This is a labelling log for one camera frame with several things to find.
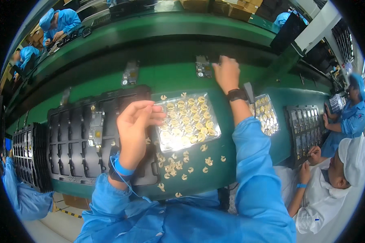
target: hairnet cap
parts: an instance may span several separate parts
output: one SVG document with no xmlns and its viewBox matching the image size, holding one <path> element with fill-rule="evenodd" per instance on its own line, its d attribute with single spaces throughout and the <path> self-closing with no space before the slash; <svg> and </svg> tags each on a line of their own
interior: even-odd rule
<svg viewBox="0 0 365 243">
<path fill-rule="evenodd" d="M 49 9 L 49 11 L 39 20 L 39 26 L 43 31 L 48 31 L 50 28 L 50 22 L 54 16 L 54 9 Z"/>
<path fill-rule="evenodd" d="M 343 172 L 351 186 L 360 185 L 365 174 L 365 138 L 342 139 L 338 146 L 339 159 L 343 163 Z"/>
</svg>

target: black watch strap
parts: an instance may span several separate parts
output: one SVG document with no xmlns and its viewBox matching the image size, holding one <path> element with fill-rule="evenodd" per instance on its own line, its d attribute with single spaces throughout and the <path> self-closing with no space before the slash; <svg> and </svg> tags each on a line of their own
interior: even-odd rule
<svg viewBox="0 0 365 243">
<path fill-rule="evenodd" d="M 240 90 L 240 89 L 233 89 L 230 90 L 228 95 L 226 95 L 227 99 L 229 101 L 234 101 L 234 100 L 248 100 L 248 97 L 246 96 L 246 93 L 244 90 Z"/>
</svg>

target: worker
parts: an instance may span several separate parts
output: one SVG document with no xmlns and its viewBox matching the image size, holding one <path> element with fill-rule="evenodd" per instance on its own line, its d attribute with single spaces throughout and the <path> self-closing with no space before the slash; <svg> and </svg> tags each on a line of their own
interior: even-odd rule
<svg viewBox="0 0 365 243">
<path fill-rule="evenodd" d="M 298 13 L 296 10 L 291 10 L 288 9 L 288 12 L 283 12 L 280 13 L 279 15 L 277 15 L 276 20 L 273 22 L 274 25 L 277 25 L 278 27 L 282 27 L 285 22 L 287 21 L 287 19 L 289 18 L 289 16 L 291 16 L 291 14 L 294 13 L 296 15 L 299 15 L 299 17 L 303 20 L 303 22 L 308 25 L 308 21 L 306 20 L 305 17 L 303 17 L 300 13 Z"/>
<path fill-rule="evenodd" d="M 365 138 L 342 139 L 332 158 L 321 156 L 318 146 L 308 154 L 308 161 L 297 169 L 274 169 L 296 229 L 301 234 L 316 234 L 338 214 L 351 187 L 361 186 L 365 177 Z"/>
<path fill-rule="evenodd" d="M 25 221 L 46 217 L 47 213 L 53 210 L 54 192 L 40 193 L 18 180 L 12 149 L 9 157 L 3 158 L 3 161 L 5 163 L 3 186 L 18 217 Z"/>
<path fill-rule="evenodd" d="M 129 199 L 133 191 L 124 181 L 145 155 L 145 129 L 166 117 L 153 101 L 136 101 L 117 119 L 121 152 L 111 160 L 112 174 L 97 178 L 91 210 L 83 211 L 75 242 L 296 242 L 295 223 L 281 199 L 281 182 L 269 156 L 270 139 L 238 90 L 238 63 L 222 56 L 221 66 L 213 66 L 234 115 L 238 215 L 219 210 L 217 191 L 162 203 Z"/>
<path fill-rule="evenodd" d="M 18 66 L 21 70 L 24 70 L 24 67 L 29 62 L 32 54 L 39 56 L 39 50 L 34 46 L 26 46 L 23 49 L 16 49 L 15 53 L 12 55 L 12 60 L 15 62 L 15 65 Z M 20 74 L 16 71 L 14 73 L 15 82 L 17 82 L 20 78 Z"/>
<path fill-rule="evenodd" d="M 340 113 L 331 114 L 325 103 L 326 113 L 323 114 L 323 121 L 325 128 L 331 132 L 322 146 L 324 157 L 333 157 L 342 139 L 359 137 L 365 129 L 364 80 L 359 74 L 351 74 L 349 83 L 349 100 Z"/>
<path fill-rule="evenodd" d="M 74 27 L 81 24 L 76 11 L 63 9 L 54 11 L 50 9 L 40 20 L 39 26 L 44 31 L 43 46 L 46 47 L 56 42 L 64 34 L 70 33 Z"/>
</svg>

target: black tray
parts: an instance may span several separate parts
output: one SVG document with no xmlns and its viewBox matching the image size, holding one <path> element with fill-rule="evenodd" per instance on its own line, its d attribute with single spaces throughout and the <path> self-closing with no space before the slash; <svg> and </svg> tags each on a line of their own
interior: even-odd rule
<svg viewBox="0 0 365 243">
<path fill-rule="evenodd" d="M 66 182 L 93 185 L 96 177 L 109 171 L 108 161 L 113 145 L 120 147 L 116 119 L 133 101 L 150 100 L 150 88 L 138 85 L 132 89 L 105 92 L 73 104 L 50 109 L 47 114 L 47 160 L 50 176 Z M 102 147 L 88 146 L 91 107 L 104 111 Z M 132 185 L 152 185 L 159 181 L 154 145 L 147 146 L 146 156 L 131 179 Z"/>
</svg>

